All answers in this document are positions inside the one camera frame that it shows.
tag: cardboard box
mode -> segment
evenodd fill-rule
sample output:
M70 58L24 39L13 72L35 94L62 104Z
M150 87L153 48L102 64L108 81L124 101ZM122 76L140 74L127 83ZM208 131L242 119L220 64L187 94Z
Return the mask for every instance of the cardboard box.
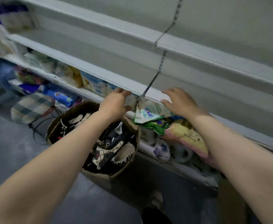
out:
M82 103L72 107L67 112L59 115L55 120L53 120L52 123L49 125L48 131L46 134L46 139L50 145L57 141L57 135L58 135L60 128L61 128L60 120L63 118L67 118L69 115L74 115L75 113L79 112L79 110L81 110L81 109L87 110L88 112L96 112L99 109L99 104L94 103L92 101L82 102ZM136 150L135 150L132 158L130 159L129 162L126 163L125 166L123 166L123 168L121 170L119 170L117 173L115 173L111 176L107 175L107 174L101 174L101 173L91 173L85 169L82 169L81 172L86 177L88 177L90 180L92 180L94 182L97 182L98 179L110 181L113 178L115 178L116 176L118 176L120 173L122 173L128 167L128 165L133 161L133 159L136 155L136 151L138 149L138 144L139 144L139 140L140 140L140 135L141 135L140 129L126 116L123 117L122 122L129 129L130 132L135 133L137 136L137 138L136 138L137 146L136 146Z

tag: person's right hand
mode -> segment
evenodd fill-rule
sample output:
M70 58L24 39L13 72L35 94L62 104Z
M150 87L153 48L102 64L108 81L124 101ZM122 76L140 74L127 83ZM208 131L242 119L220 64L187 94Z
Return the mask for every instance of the person's right hand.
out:
M194 99L181 88L171 88L162 93L168 95L172 103L167 100L160 102L178 116L188 119L191 114L200 110Z

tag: toilet paper package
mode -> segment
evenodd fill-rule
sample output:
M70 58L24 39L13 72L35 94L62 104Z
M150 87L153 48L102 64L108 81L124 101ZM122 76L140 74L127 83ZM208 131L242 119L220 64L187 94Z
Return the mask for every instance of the toilet paper package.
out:
M84 71L80 71L80 73L81 73L82 82L85 88L103 97L105 97L108 94L108 91L107 91L108 83L106 81L102 79L98 79L94 77L93 75L90 75Z
M111 83L108 83L108 94L113 92L116 88L117 88L117 86L115 86ZM129 105L132 107L133 110L135 110L137 98L138 98L138 96L135 94L131 94L131 95L127 96L125 99L125 105Z

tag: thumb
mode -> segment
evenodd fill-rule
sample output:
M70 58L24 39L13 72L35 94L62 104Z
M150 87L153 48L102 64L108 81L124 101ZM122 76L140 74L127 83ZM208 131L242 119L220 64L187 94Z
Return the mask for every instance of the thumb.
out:
M161 102L165 107L167 107L168 109L171 110L172 105L173 105L171 102L169 102L169 101L167 101L167 100L161 100L160 102Z
M132 107L129 105L124 106L124 108L126 112L132 111Z

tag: black pants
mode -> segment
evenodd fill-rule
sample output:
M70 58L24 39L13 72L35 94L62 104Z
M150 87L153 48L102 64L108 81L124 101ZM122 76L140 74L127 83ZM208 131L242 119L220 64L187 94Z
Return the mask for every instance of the black pants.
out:
M143 224L172 224L168 217L157 208L145 208L142 214Z

